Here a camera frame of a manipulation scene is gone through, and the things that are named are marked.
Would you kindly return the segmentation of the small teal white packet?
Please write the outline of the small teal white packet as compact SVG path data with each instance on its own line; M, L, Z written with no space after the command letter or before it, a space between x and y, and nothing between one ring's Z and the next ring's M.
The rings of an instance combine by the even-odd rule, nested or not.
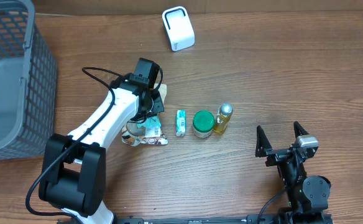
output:
M178 110L176 113L176 136L183 137L186 133L186 112Z

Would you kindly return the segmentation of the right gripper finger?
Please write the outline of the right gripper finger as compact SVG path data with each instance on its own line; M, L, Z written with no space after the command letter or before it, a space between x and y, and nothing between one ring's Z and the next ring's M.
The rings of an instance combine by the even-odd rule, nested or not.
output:
M309 133L301 126L301 124L298 121L295 121L293 123L293 127L296 138L303 135L309 135Z
M257 129L257 143L255 148L255 156L256 157L265 157L269 151L272 150L272 146L267 139L264 130L261 126L258 126Z

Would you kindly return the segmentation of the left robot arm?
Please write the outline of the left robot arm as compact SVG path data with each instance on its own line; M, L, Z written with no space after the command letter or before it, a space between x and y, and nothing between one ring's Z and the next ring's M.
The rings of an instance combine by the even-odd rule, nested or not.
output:
M159 92L162 68L140 58L134 72L116 75L105 83L108 95L99 108L66 136L53 134L45 144L42 172L25 198L27 210L49 216L30 205L34 189L39 199L58 209L56 216L70 223L116 223L103 202L106 188L106 151L128 123L142 124L164 111Z

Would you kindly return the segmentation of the brown snack packet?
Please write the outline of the brown snack packet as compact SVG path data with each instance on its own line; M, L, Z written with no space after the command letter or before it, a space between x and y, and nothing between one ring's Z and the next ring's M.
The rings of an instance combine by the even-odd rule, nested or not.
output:
M145 128L142 124L128 122L121 130L121 140L124 144L138 146L147 145L167 145L168 139L160 128Z

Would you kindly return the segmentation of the green lid white jar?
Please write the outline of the green lid white jar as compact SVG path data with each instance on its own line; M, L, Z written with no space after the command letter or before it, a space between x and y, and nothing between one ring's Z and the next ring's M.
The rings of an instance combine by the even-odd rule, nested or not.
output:
M193 133L198 138L207 138L214 128L214 116L206 110L197 112L193 117Z

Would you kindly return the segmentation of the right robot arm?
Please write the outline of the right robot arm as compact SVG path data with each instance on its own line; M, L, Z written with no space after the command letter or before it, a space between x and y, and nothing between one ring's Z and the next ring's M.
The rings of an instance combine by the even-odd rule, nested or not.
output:
M332 223L328 209L331 190L330 181L320 175L308 176L303 163L312 157L319 148L317 138L309 134L299 122L293 123L295 142L288 148L274 150L261 126L256 129L256 157L266 158L267 167L277 167L283 180L284 189L273 196L261 208L259 214L250 221L256 223ZM266 208L276 199L286 194L289 206L279 208L275 215L265 215Z

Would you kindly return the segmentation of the light green wipes packet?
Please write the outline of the light green wipes packet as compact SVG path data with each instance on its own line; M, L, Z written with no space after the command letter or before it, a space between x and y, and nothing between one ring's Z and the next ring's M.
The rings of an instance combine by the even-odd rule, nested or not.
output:
M152 116L145 120L143 126L145 128L160 128L162 124L158 116Z

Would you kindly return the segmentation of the yellow drink bottle silver cap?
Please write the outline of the yellow drink bottle silver cap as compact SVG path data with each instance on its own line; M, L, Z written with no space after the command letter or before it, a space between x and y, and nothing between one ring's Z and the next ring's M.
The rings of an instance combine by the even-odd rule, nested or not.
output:
M217 112L213 131L218 134L223 134L229 124L233 114L233 107L230 103L223 103Z

